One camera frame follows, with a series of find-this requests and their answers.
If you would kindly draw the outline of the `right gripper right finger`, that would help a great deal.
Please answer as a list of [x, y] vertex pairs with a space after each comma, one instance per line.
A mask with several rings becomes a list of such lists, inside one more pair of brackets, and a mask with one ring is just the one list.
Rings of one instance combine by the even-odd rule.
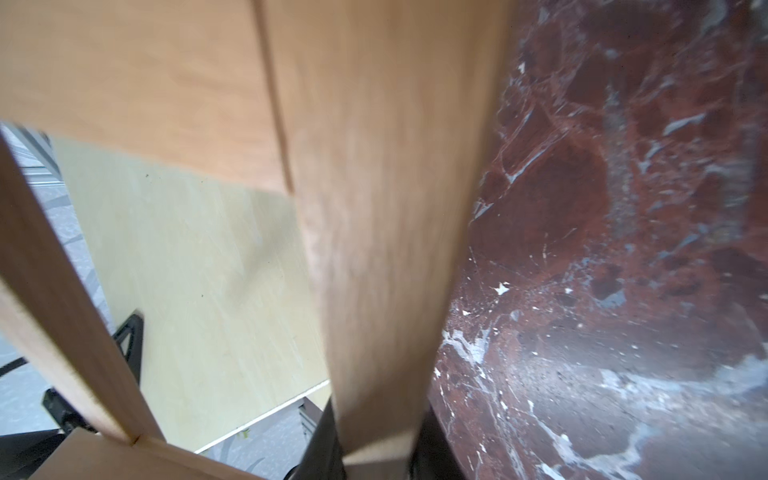
[[429, 405], [425, 412], [409, 466], [409, 478], [414, 480], [466, 479], [432, 405]]

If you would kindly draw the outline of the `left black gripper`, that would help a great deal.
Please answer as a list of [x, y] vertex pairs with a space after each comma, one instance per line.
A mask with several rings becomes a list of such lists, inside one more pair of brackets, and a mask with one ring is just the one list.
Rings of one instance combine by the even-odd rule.
[[53, 382], [42, 405], [57, 430], [1, 437], [1, 477], [28, 479], [71, 433], [103, 431], [131, 444], [146, 431], [146, 401], [139, 389], [144, 320], [133, 313], [111, 340], [89, 320], [70, 333], [38, 313], [13, 336], [32, 364]]

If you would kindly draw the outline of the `wooden easel frame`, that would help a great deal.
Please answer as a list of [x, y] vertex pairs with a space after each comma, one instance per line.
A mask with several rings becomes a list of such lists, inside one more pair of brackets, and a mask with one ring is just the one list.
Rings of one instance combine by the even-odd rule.
[[[406, 479], [515, 13], [510, 1], [5, 1], [1, 117], [290, 199], [346, 479]], [[1, 330], [31, 364], [13, 336], [38, 313], [112, 339], [3, 150]], [[146, 402], [135, 442], [80, 428], [36, 477], [241, 477], [201, 452], [167, 442]]]

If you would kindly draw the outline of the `light plywood board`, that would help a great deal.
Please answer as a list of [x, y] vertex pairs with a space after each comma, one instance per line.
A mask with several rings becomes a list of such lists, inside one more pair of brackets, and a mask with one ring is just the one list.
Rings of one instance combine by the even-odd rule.
[[57, 138], [112, 316], [144, 317], [142, 394], [167, 442], [200, 452], [325, 388], [293, 202]]

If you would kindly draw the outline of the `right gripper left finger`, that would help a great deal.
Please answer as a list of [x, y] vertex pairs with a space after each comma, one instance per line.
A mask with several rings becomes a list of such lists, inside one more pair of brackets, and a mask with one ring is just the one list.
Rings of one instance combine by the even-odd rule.
[[290, 478], [346, 479], [331, 401], [321, 410], [309, 398], [304, 398], [299, 412], [302, 426], [310, 427], [311, 437], [301, 461], [290, 470]]

